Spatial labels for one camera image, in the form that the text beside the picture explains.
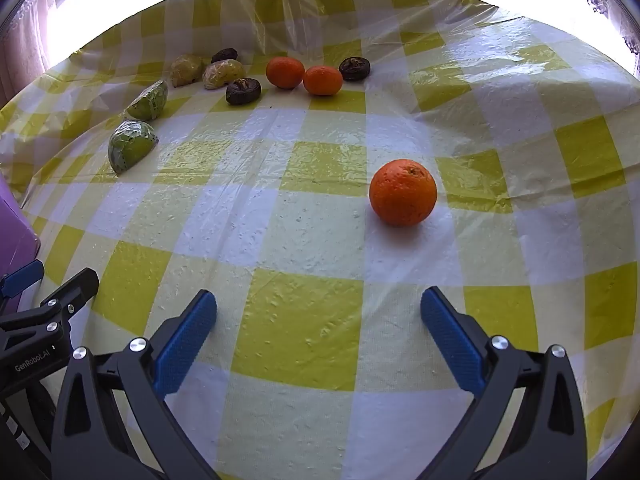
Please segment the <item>green fruit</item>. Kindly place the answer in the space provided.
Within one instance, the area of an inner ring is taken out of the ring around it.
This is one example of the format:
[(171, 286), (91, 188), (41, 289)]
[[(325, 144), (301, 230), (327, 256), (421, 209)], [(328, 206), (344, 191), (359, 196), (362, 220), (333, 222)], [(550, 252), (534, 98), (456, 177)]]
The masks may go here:
[(163, 79), (155, 81), (144, 89), (126, 108), (125, 114), (132, 119), (150, 122), (165, 107), (168, 96), (168, 85)]
[(141, 120), (124, 120), (108, 140), (107, 158), (115, 174), (123, 174), (157, 146), (153, 127)]

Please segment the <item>large orange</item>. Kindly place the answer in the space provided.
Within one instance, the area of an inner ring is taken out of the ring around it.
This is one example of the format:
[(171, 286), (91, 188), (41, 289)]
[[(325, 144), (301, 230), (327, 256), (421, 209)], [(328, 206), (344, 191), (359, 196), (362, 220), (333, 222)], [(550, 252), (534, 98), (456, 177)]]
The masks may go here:
[(434, 210), (437, 186), (418, 162), (395, 159), (373, 176), (369, 200), (378, 218), (390, 226), (416, 226)]

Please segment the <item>small tangerine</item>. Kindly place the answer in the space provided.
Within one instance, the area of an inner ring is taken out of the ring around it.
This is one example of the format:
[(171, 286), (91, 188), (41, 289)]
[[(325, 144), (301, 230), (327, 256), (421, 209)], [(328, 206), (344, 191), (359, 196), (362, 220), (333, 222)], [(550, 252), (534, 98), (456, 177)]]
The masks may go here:
[(303, 84), (312, 96), (335, 96), (343, 87), (343, 76), (331, 66), (311, 66), (304, 73)]
[(296, 58), (277, 56), (267, 63), (265, 73), (270, 84), (279, 89), (292, 90), (302, 82), (305, 67)]

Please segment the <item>purple storage box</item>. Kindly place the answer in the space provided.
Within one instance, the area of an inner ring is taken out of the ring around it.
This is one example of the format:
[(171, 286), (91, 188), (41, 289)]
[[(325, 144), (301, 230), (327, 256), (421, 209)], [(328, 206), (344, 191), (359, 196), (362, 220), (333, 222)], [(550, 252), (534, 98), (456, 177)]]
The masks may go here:
[[(5, 178), (1, 178), (1, 277), (20, 270), (37, 259), (40, 239), (18, 206)], [(9, 299), (2, 314), (12, 314), (28, 309), (33, 303), (43, 274), (29, 288)]]

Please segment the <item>wrapped yellow fruit left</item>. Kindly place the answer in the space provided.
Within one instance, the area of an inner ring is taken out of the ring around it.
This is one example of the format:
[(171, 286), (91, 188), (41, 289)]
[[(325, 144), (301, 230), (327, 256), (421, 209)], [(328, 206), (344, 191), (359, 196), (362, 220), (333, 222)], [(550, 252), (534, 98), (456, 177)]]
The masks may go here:
[(202, 79), (205, 65), (203, 60), (194, 54), (183, 54), (171, 63), (169, 80), (174, 88), (194, 84)]

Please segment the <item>wrapped yellow fruit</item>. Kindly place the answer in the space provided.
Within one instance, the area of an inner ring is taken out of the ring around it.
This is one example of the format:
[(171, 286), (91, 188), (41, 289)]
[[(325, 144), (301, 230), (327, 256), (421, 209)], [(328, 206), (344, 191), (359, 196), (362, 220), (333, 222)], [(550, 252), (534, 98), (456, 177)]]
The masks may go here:
[(169, 80), (174, 88), (194, 84), (202, 79), (205, 65), (203, 60), (194, 54), (183, 54), (171, 63)]
[(206, 67), (202, 81), (206, 90), (219, 89), (235, 79), (245, 77), (245, 68), (238, 60), (221, 60)]

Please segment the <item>wrapped yellow fruit right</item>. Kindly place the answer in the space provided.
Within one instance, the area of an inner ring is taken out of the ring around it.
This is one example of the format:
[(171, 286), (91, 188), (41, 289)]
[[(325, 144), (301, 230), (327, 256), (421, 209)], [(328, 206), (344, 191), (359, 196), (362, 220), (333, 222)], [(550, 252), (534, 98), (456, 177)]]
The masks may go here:
[(206, 67), (202, 81), (206, 90), (219, 89), (235, 79), (245, 77), (245, 68), (238, 60), (221, 60)]

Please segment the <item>dark mangosteen front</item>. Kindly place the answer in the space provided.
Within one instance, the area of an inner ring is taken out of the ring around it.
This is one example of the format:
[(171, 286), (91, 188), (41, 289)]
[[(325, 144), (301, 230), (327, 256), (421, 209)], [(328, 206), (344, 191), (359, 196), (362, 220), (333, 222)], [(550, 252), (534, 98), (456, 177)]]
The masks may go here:
[(226, 90), (226, 101), (230, 105), (246, 105), (257, 101), (262, 94), (262, 85), (254, 78), (238, 78), (230, 82)]

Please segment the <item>yellow white checkered tablecloth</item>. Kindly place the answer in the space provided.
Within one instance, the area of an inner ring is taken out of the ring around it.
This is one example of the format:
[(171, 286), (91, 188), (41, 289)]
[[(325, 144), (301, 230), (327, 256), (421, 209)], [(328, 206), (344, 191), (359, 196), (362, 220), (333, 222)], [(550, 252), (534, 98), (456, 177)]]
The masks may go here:
[[(178, 56), (225, 48), (257, 101), (172, 86)], [(312, 96), (270, 84), (277, 56), (371, 73)], [(157, 146), (115, 174), (108, 140), (161, 79)], [(370, 205), (395, 159), (437, 186), (416, 226)], [(549, 25), (478, 0), (165, 0), (2, 108), (1, 172), (41, 291), (99, 274), (77, 326), (92, 351), (215, 295), (168, 402), (224, 478), (414, 478), (471, 400), (420, 320), (433, 285), (518, 348), (565, 348), (591, 467), (638, 414), (639, 83)]]

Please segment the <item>dark mangosteen back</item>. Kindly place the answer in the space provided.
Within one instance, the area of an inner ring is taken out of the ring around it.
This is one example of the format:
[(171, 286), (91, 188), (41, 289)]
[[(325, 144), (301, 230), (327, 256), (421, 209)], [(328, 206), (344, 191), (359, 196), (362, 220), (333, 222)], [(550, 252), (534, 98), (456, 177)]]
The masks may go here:
[(210, 58), (210, 62), (212, 63), (216, 63), (219, 61), (224, 61), (224, 60), (236, 60), (239, 56), (239, 53), (237, 50), (233, 49), (233, 48), (225, 48), (225, 49), (221, 49), (218, 52), (216, 52), (211, 58)]

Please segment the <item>dark mangosteen near tangerines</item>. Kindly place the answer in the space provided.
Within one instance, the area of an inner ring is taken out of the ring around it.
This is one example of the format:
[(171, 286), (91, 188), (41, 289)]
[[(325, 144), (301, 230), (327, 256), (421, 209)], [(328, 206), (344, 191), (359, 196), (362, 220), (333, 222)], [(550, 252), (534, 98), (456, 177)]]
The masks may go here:
[(366, 58), (361, 56), (349, 56), (344, 58), (338, 71), (341, 73), (344, 81), (362, 81), (371, 73), (371, 64)]

